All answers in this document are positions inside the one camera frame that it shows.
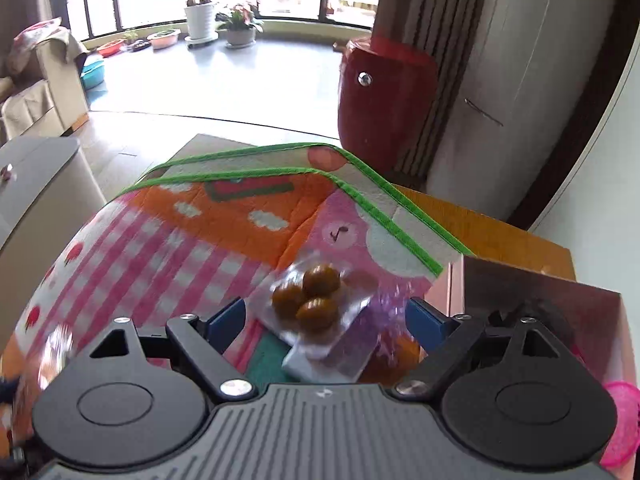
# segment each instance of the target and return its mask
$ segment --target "brown egg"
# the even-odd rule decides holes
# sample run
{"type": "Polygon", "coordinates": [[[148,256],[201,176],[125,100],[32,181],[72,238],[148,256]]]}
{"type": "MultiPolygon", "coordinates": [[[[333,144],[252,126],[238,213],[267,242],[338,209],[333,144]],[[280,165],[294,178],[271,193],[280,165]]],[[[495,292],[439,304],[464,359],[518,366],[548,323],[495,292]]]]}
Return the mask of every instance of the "brown egg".
{"type": "Polygon", "coordinates": [[[271,304],[276,314],[286,319],[294,319],[296,312],[305,301],[302,287],[295,283],[283,283],[276,287],[271,295],[271,304]]]}
{"type": "Polygon", "coordinates": [[[338,305],[330,298],[314,298],[300,307],[296,319],[305,332],[321,332],[338,319],[338,305]]]}
{"type": "Polygon", "coordinates": [[[302,290],[308,298],[328,296],[340,288],[340,274],[333,267],[318,265],[302,277],[302,290]]]}

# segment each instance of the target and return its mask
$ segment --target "green piping edge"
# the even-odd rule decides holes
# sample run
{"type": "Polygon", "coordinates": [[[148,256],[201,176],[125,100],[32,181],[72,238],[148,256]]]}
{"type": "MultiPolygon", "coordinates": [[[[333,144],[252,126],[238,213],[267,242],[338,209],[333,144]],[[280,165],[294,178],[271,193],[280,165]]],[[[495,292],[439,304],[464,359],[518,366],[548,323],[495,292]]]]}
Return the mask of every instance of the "green piping edge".
{"type": "Polygon", "coordinates": [[[142,182],[138,182],[133,186],[120,192],[121,196],[130,191],[142,189],[144,187],[157,186],[159,184],[181,184],[183,182],[206,182],[208,180],[229,180],[232,178],[250,178],[254,176],[277,176],[282,174],[301,174],[314,173],[320,174],[331,180],[336,186],[340,187],[345,193],[353,198],[357,204],[367,211],[374,219],[376,219],[382,227],[392,234],[402,245],[409,249],[416,258],[418,258],[434,276],[438,276],[442,272],[442,266],[434,260],[427,251],[418,245],[407,233],[402,231],[391,218],[385,215],[380,209],[365,199],[353,186],[336,177],[331,173],[316,168],[260,168],[256,170],[243,171],[225,171],[223,173],[207,173],[207,174],[180,174],[175,176],[162,176],[159,178],[150,178],[142,182]]]}
{"type": "Polygon", "coordinates": [[[156,167],[147,171],[145,175],[151,173],[154,170],[161,170],[163,168],[170,168],[172,166],[179,166],[181,164],[191,164],[194,162],[202,162],[205,160],[215,160],[216,158],[230,158],[232,156],[253,155],[254,153],[268,153],[277,152],[283,150],[296,150],[298,148],[309,148],[313,146],[325,146],[332,148],[346,158],[351,164],[356,166],[365,176],[368,176],[377,186],[386,192],[391,198],[399,203],[402,207],[407,209],[412,215],[414,215],[419,221],[425,224],[429,229],[435,232],[440,238],[442,238],[452,248],[462,254],[471,254],[469,250],[460,240],[447,231],[444,227],[438,224],[427,213],[420,209],[414,202],[408,199],[405,195],[399,192],[389,181],[382,178],[376,173],[373,168],[361,161],[353,153],[348,152],[342,148],[338,148],[332,144],[325,144],[323,142],[292,142],[290,144],[272,144],[271,146],[251,146],[250,148],[240,148],[239,150],[229,150],[227,152],[207,153],[205,155],[194,155],[186,158],[180,158],[177,160],[170,160],[163,164],[158,164],[156,167]]]}

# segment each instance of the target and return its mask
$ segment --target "open box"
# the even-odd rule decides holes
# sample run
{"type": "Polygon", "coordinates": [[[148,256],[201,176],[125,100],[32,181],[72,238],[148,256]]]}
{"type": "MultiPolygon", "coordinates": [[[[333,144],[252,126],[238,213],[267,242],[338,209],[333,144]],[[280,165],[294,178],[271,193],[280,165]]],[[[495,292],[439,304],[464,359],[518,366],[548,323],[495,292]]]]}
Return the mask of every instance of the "open box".
{"type": "MultiPolygon", "coordinates": [[[[504,314],[525,300],[548,301],[571,324],[576,346],[597,380],[636,384],[634,352],[619,293],[463,255],[443,270],[425,300],[447,316],[486,316],[494,310],[504,314]]],[[[633,470],[631,459],[614,473],[631,479],[633,470]]]]}

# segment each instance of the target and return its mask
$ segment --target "red trash can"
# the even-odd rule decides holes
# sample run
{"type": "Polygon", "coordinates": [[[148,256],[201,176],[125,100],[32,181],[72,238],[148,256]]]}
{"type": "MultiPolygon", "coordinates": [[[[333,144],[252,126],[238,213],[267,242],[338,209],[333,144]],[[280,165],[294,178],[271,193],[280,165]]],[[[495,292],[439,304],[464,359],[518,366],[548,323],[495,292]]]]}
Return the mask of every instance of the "red trash can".
{"type": "Polygon", "coordinates": [[[387,38],[349,41],[340,64],[342,147],[378,172],[392,170],[417,139],[437,86],[427,53],[387,38]]]}

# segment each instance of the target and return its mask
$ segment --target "floor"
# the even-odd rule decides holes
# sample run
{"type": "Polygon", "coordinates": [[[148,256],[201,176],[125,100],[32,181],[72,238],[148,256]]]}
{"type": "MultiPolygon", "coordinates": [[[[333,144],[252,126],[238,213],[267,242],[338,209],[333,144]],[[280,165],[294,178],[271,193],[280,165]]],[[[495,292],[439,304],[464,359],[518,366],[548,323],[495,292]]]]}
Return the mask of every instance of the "floor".
{"type": "Polygon", "coordinates": [[[88,92],[91,110],[146,112],[262,124],[338,138],[339,52],[326,44],[258,38],[188,49],[121,52],[88,92]]]}
{"type": "Polygon", "coordinates": [[[242,144],[340,142],[280,128],[229,121],[130,112],[89,112],[73,135],[107,200],[133,184],[146,170],[167,161],[196,134],[219,137],[222,149],[242,144]]]}

